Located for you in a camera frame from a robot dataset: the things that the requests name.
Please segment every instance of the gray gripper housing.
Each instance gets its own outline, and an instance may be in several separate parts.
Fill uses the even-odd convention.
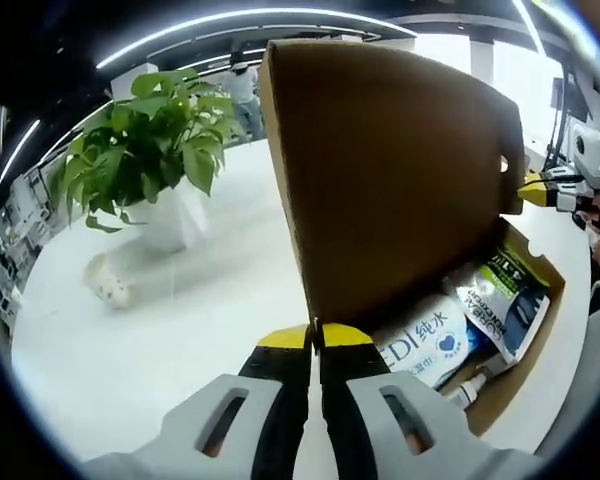
[[[532,454],[498,450],[477,438],[462,410],[406,371],[347,385],[369,434],[378,480],[518,480],[542,465]],[[412,452],[385,396],[400,403],[427,450]]]
[[[169,411],[160,434],[131,453],[110,453],[83,464],[88,479],[248,480],[258,440],[281,383],[221,375]],[[202,453],[213,427],[237,398],[244,403],[217,457]]]

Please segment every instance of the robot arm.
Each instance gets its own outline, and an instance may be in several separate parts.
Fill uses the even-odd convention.
[[[574,125],[571,138],[569,164],[528,175],[518,190],[520,198],[560,212],[596,211],[593,197],[600,193],[600,131]]]

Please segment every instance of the cardboard box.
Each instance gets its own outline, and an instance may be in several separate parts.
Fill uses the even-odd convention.
[[[552,306],[526,358],[469,412],[482,433],[532,368],[564,283],[500,219],[522,208],[517,106],[437,62],[359,43],[271,42],[260,86],[312,317],[372,333],[503,235],[552,280]]]

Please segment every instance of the label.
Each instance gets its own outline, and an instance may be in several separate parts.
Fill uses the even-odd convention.
[[[499,248],[483,265],[467,264],[452,273],[444,285],[505,361],[519,361],[537,331],[534,322],[542,321],[538,312],[548,301],[546,282],[511,251]]]
[[[431,295],[374,335],[376,348],[391,371],[407,370],[435,387],[455,371],[472,350],[462,309],[445,295]]]

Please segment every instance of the green leaf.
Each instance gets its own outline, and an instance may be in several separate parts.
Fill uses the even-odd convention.
[[[158,110],[165,107],[168,103],[169,97],[134,98],[129,102],[128,107],[131,110],[148,115],[149,118],[153,118],[158,113]]]
[[[82,206],[82,214],[87,211],[90,206],[91,200],[98,195],[98,192],[94,192],[89,182],[85,182],[82,185],[82,198],[80,199],[80,205]]]
[[[225,163],[224,163],[224,149],[220,150],[220,152],[218,153],[218,155],[216,155],[216,159],[218,160],[218,171],[219,171],[220,170],[220,165],[222,165],[223,168],[225,167]]]
[[[113,182],[118,168],[120,168],[120,160],[124,155],[126,147],[118,145],[103,152],[98,156],[93,164],[93,170],[98,170],[102,178],[102,183],[99,185],[101,190],[108,189]]]
[[[163,95],[167,95],[171,97],[173,95],[174,90],[176,89],[176,81],[168,75],[165,75],[162,80],[160,80],[160,93]]]
[[[180,84],[176,88],[176,95],[178,100],[182,103],[182,105],[189,111],[189,90],[185,84]]]
[[[146,225],[145,222],[132,222],[129,219],[129,215],[124,210],[120,212],[120,220],[122,220],[122,223],[126,225]]]
[[[160,171],[167,185],[175,188],[182,178],[180,166],[166,160],[160,160]]]
[[[51,180],[49,182],[49,193],[51,195],[51,205],[53,208],[58,208],[60,199],[62,198],[64,178],[67,171],[67,157],[63,156],[58,162],[59,165],[51,174]]]
[[[111,112],[111,126],[115,132],[122,132],[129,128],[131,109],[124,105],[116,105]]]
[[[111,198],[105,198],[103,196],[97,197],[95,200],[96,206],[110,215],[116,214],[116,209],[113,206],[113,200]]]
[[[229,98],[203,96],[198,98],[198,107],[205,110],[218,109],[226,115],[233,116],[233,102]]]
[[[158,201],[158,193],[160,193],[160,186],[155,179],[151,178],[145,172],[140,174],[142,181],[142,193],[149,203],[156,203]]]
[[[73,201],[76,199],[76,196],[79,195],[78,198],[82,199],[82,173],[77,175],[75,178],[71,179],[67,184],[67,198],[66,198],[66,206],[67,206],[67,216],[69,218],[69,224],[71,224],[71,213],[73,210]]]
[[[170,138],[155,137],[153,140],[163,155],[167,153],[169,147],[171,147],[171,145],[173,144]]]
[[[231,138],[231,119],[227,117],[220,118],[212,125],[212,128],[220,132],[220,134],[222,135],[223,142],[226,142]]]
[[[187,141],[196,150],[205,150],[211,155],[218,156],[222,151],[222,144],[215,136],[197,136]]]
[[[83,148],[84,148],[84,136],[79,135],[78,137],[73,139],[73,141],[69,145],[69,150],[67,150],[67,151],[71,155],[78,155],[78,154],[82,153]]]
[[[162,72],[138,75],[131,84],[131,93],[138,98],[147,98],[153,93],[163,79],[164,74]]]
[[[242,125],[240,125],[240,122],[238,122],[237,120],[233,120],[233,119],[228,119],[228,121],[229,121],[229,128],[231,129],[232,133],[234,133],[238,137],[242,137],[242,138],[247,136],[247,132],[244,131],[244,128],[242,128]]]
[[[213,127],[207,127],[204,130],[205,133],[209,133],[210,135],[213,135],[215,137],[216,140],[218,140],[219,143],[224,143],[224,136],[222,135],[222,132],[220,130],[217,130]]]
[[[211,195],[211,184],[215,173],[215,162],[204,150],[196,151],[190,144],[182,144],[184,174],[191,184]]]
[[[74,156],[67,162],[64,173],[64,182],[61,186],[62,190],[66,191],[69,182],[76,178],[81,173],[85,172],[89,168],[89,164],[82,158],[82,156]]]
[[[100,147],[98,147],[97,145],[91,144],[84,150],[84,152],[79,153],[78,155],[80,155],[80,157],[82,158],[82,160],[85,162],[86,165],[93,165],[93,162],[96,161],[99,153],[100,153]]]
[[[182,70],[175,70],[175,72],[178,72],[182,80],[198,78],[198,72],[192,67],[184,68]]]
[[[83,134],[86,135],[94,130],[99,128],[110,127],[109,123],[109,112],[111,110],[111,106],[108,105],[103,110],[96,113],[93,117],[86,121],[84,126],[82,127]]]
[[[102,230],[103,232],[107,232],[107,233],[115,233],[115,232],[119,232],[120,230],[122,230],[121,228],[113,228],[113,227],[107,227],[106,225],[102,225],[98,222],[98,219],[92,215],[87,215],[85,224],[89,228],[95,228],[96,230]]]
[[[220,91],[220,88],[213,83],[196,82],[192,87],[189,87],[189,91],[194,94],[213,93]]]

